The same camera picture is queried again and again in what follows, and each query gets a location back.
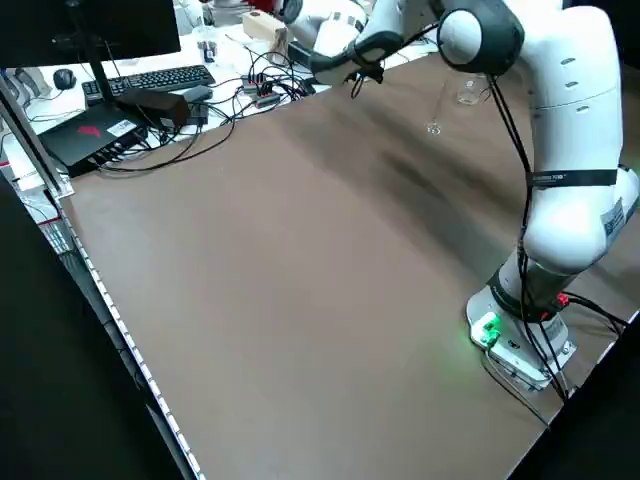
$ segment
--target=white robotic arm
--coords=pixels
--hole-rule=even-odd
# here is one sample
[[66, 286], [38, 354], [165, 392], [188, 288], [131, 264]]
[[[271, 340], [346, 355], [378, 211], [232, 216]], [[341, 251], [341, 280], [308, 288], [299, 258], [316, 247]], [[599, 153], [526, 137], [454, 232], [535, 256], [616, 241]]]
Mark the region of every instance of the white robotic arm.
[[[299, 14], [325, 4], [289, 1], [304, 6]], [[328, 3], [322, 15], [308, 16], [324, 19], [309, 36], [317, 53], [312, 70], [323, 83], [342, 83], [355, 72], [381, 82], [379, 61], [436, 17], [438, 47], [452, 68], [492, 76], [512, 67], [522, 70], [534, 143], [533, 202], [523, 244], [531, 259], [527, 290], [540, 316], [576, 275], [606, 254], [638, 202], [638, 177], [618, 165], [620, 70], [607, 15], [592, 7], [564, 9], [565, 0], [378, 0], [367, 21], [349, 0]], [[290, 15], [288, 23], [308, 24], [305, 18]], [[487, 319], [501, 318], [492, 355], [542, 388], [549, 378], [523, 333], [520, 298], [514, 250], [467, 305], [471, 337], [487, 348]], [[562, 367], [575, 347], [560, 315], [549, 312], [542, 322], [524, 320], [533, 341], [550, 355], [546, 333]]]

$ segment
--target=brown table surface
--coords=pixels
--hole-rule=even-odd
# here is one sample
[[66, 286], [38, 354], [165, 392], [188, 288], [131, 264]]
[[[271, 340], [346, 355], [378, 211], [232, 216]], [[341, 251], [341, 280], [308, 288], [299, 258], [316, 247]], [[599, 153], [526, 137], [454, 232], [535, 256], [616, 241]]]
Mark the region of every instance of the brown table surface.
[[[75, 182], [64, 208], [209, 478], [495, 479], [539, 434], [468, 339], [464, 306], [511, 251], [524, 188], [493, 102], [456, 105], [456, 75], [430, 56], [355, 101], [333, 88], [242, 121], [181, 165]], [[530, 145], [525, 96], [504, 88]], [[626, 317], [639, 228], [573, 286]], [[611, 336], [575, 309], [580, 383]]]

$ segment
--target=green led light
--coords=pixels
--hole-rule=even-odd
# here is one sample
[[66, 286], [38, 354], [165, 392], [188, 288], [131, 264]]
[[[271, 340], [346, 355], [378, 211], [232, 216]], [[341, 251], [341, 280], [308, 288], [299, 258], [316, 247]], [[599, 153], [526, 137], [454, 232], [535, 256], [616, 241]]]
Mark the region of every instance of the green led light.
[[482, 329], [480, 341], [485, 345], [495, 345], [500, 338], [500, 317], [489, 312], [480, 319], [478, 327]]

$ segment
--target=keyboard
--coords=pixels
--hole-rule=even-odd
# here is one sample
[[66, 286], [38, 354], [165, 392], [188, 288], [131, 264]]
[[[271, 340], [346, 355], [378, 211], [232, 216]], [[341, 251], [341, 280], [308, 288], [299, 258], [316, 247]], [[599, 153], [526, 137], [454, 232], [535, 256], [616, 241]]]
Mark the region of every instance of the keyboard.
[[[212, 85], [215, 82], [204, 65], [169, 68], [167, 70], [156, 70], [155, 72], [109, 79], [109, 85], [115, 97], [122, 95], [130, 87], [148, 88], [158, 92], [172, 92], [197, 87], [198, 85]], [[90, 107], [102, 101], [102, 94], [98, 90], [98, 84], [95, 81], [84, 82], [82, 90], [87, 106]]]

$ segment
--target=clear glass cup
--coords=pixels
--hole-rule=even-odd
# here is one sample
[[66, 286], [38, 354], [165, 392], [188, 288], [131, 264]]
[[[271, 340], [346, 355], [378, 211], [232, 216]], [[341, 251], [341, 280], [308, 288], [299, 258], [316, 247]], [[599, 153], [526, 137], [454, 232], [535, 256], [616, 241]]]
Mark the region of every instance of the clear glass cup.
[[462, 83], [458, 89], [457, 100], [463, 105], [475, 105], [489, 90], [487, 77], [476, 73], [463, 75]]

